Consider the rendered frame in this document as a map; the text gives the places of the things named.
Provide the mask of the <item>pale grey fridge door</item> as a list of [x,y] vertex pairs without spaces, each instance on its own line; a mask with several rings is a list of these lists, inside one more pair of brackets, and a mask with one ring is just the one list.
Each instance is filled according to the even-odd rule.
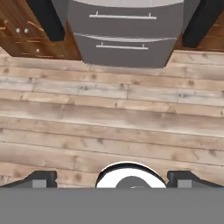
[[74,0],[83,4],[120,7],[120,8],[152,8],[172,4],[182,4],[185,0]]

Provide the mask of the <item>plain wooden cupboard run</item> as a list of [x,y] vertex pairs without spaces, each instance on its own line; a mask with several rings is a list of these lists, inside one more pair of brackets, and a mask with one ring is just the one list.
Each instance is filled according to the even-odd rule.
[[207,35],[194,48],[183,47],[182,38],[175,45],[176,50],[224,52],[224,11],[219,15]]

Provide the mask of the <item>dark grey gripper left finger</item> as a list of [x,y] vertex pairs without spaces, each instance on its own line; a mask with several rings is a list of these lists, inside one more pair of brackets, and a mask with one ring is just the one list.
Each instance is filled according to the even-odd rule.
[[1,188],[57,188],[57,177],[56,171],[34,171],[24,179],[1,185]]

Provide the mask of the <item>black fridge side panel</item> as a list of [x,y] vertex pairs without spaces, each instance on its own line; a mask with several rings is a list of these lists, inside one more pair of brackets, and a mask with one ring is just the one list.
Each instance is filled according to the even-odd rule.
[[223,11],[224,0],[199,0],[198,7],[182,35],[183,47],[198,46]]
[[63,41],[65,30],[52,0],[26,0],[33,14],[51,41]]

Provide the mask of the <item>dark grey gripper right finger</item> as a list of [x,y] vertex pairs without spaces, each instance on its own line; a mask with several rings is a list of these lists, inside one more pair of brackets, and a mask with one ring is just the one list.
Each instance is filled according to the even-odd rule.
[[224,185],[201,179],[193,174],[191,171],[168,171],[167,187],[170,188],[203,188],[203,187],[218,187],[224,188]]

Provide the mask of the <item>round white and black object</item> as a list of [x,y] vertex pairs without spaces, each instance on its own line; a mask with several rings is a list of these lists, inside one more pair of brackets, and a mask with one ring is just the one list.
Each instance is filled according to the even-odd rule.
[[150,167],[124,161],[102,169],[95,182],[95,188],[166,188],[166,183]]

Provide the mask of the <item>wooden cupboard run with knobs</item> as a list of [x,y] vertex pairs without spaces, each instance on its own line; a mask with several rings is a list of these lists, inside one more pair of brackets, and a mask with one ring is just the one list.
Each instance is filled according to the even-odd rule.
[[67,20],[69,0],[52,0],[65,30],[63,41],[51,41],[26,0],[0,0],[0,46],[12,57],[81,60]]

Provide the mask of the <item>grey fridge drawer front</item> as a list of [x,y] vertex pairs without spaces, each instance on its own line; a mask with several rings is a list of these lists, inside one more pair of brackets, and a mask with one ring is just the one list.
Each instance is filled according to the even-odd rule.
[[[176,38],[112,38],[75,34],[82,60],[91,65],[108,67],[160,68],[172,54]],[[149,50],[96,48],[100,43],[109,46],[145,45]]]
[[[148,16],[157,20],[90,18],[100,15]],[[182,30],[184,3],[152,8],[105,7],[69,1],[67,18],[74,33],[123,38],[176,38]]]

